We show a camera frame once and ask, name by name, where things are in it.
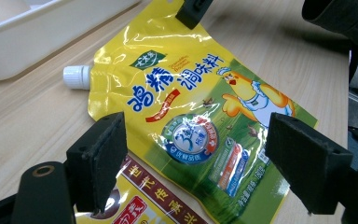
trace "clamp jaw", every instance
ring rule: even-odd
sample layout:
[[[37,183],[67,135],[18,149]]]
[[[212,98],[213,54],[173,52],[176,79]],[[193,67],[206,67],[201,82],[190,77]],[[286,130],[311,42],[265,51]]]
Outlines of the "clamp jaw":
[[[22,174],[18,193],[0,201],[0,224],[74,224],[74,205],[103,213],[127,153],[124,113],[99,119],[64,163],[43,162]]]
[[[185,0],[176,14],[176,19],[181,21],[189,29],[194,29],[201,21],[212,1],[213,0]]]

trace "table surface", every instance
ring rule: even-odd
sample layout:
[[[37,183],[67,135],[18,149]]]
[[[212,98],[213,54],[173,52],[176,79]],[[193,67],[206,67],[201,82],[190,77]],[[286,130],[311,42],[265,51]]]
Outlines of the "table surface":
[[[28,168],[43,161],[65,161],[65,151],[94,123],[87,112],[88,92],[69,90],[62,82],[62,69],[92,64],[94,52],[149,1],[82,35],[27,71],[0,81],[0,200],[17,192],[21,174]],[[302,3],[213,1],[201,24],[245,66],[316,117],[319,132],[346,147],[346,40],[303,21]],[[195,200],[166,184],[208,220]],[[339,205],[333,216],[309,216],[289,192],[275,223],[340,223],[342,211]]]

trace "chicken cartoon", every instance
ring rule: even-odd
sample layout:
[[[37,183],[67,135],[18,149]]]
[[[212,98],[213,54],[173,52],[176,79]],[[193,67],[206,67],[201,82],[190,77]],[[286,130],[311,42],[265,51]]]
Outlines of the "chicken cartoon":
[[[292,117],[295,115],[292,100],[270,85],[253,81],[231,71],[228,67],[220,68],[217,75],[222,76],[235,92],[235,95],[227,93],[222,95],[226,100],[223,104],[223,111],[230,117],[235,117],[241,112],[247,118],[268,128],[272,112]]]

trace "white plastic container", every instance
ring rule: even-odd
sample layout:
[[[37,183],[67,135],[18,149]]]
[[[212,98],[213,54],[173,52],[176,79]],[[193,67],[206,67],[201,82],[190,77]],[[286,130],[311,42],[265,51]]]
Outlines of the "white plastic container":
[[[24,0],[37,2],[0,22],[0,80],[14,77],[140,0]]]

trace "packaging label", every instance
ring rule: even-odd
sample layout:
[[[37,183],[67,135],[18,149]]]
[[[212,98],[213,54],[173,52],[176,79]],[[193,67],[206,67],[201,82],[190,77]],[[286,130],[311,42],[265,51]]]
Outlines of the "packaging label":
[[[182,4],[152,1],[96,52],[89,114],[124,111],[129,150],[193,195],[215,222],[270,223],[289,190],[265,155],[270,114],[312,127],[317,120],[201,25],[179,22]],[[152,183],[144,180],[142,189]],[[164,199],[163,190],[154,193]]]

